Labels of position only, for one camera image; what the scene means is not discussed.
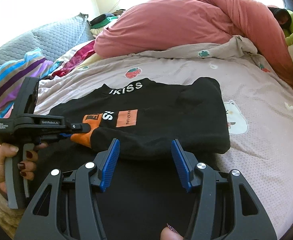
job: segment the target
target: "red fabric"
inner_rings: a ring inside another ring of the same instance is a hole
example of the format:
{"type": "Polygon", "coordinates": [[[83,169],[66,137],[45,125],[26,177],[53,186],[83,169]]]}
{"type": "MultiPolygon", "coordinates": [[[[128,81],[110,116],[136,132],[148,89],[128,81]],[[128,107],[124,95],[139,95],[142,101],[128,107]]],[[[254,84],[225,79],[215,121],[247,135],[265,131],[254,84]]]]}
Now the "red fabric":
{"type": "Polygon", "coordinates": [[[95,40],[91,41],[90,43],[79,49],[74,54],[74,56],[67,63],[64,64],[63,68],[53,72],[52,76],[65,76],[66,74],[70,73],[77,65],[81,64],[84,60],[93,55],[95,53],[93,49],[94,43],[95,40]]]}
{"type": "Polygon", "coordinates": [[[249,38],[293,87],[284,33],[268,7],[256,0],[151,0],[130,8],[100,33],[94,50],[110,58],[184,44],[223,44],[237,34],[249,38]]]}

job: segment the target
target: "fleece sleeve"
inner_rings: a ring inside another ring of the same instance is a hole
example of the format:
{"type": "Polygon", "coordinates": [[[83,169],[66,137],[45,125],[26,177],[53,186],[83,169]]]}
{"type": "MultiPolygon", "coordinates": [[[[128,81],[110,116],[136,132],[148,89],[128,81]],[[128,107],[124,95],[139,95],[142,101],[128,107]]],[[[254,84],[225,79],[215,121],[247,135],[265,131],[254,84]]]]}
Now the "fleece sleeve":
{"type": "Polygon", "coordinates": [[[8,201],[0,193],[0,226],[13,239],[24,210],[13,210],[8,207],[8,201]]]}

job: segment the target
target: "orange patch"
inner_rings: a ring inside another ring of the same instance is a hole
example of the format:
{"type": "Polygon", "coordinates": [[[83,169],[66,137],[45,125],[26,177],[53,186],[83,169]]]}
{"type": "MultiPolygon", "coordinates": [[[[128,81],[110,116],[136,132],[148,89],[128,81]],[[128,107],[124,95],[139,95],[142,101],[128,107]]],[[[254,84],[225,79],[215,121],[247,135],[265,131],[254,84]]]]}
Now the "orange patch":
{"type": "Polygon", "coordinates": [[[88,133],[75,133],[71,136],[71,141],[82,144],[91,148],[91,135],[93,130],[98,128],[102,120],[102,114],[88,114],[83,117],[83,123],[88,123],[91,126],[91,131],[88,133]]]}
{"type": "Polygon", "coordinates": [[[116,127],[124,127],[136,125],[137,109],[129,111],[120,111],[118,114],[118,120],[116,127]]]}

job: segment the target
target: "gray handle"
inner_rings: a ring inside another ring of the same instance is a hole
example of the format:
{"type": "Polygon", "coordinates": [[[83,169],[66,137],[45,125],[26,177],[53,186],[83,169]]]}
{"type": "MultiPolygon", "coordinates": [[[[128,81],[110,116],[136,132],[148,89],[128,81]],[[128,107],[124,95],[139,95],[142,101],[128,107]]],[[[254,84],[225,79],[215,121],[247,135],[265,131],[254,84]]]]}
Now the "gray handle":
{"type": "Polygon", "coordinates": [[[5,184],[8,194],[8,206],[11,209],[24,209],[26,198],[30,197],[27,179],[22,178],[17,165],[26,159],[26,151],[33,150],[34,144],[19,146],[18,153],[12,158],[5,159],[5,184]]]}

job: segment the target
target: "metal pin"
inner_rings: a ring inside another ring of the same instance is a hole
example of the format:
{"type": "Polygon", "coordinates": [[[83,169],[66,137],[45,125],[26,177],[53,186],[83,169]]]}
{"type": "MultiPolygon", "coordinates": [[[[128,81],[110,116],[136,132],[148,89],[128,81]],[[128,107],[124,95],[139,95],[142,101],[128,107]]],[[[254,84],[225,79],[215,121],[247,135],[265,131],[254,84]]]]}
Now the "metal pin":
{"type": "Polygon", "coordinates": [[[94,167],[94,163],[93,162],[89,162],[89,163],[86,163],[85,164],[85,167],[87,168],[87,169],[91,169],[91,168],[93,168],[94,167]]]}
{"type": "Polygon", "coordinates": [[[198,163],[198,164],[197,164],[197,167],[198,167],[198,169],[203,170],[203,169],[206,168],[206,165],[205,165],[205,163],[198,163]]]}
{"type": "Polygon", "coordinates": [[[233,170],[232,171],[232,175],[233,176],[239,176],[240,175],[240,172],[238,170],[233,170]]]}
{"type": "Polygon", "coordinates": [[[54,170],[51,171],[51,175],[52,175],[52,176],[56,176],[56,175],[58,175],[59,173],[60,173],[60,171],[59,171],[58,169],[54,169],[54,170]]]}

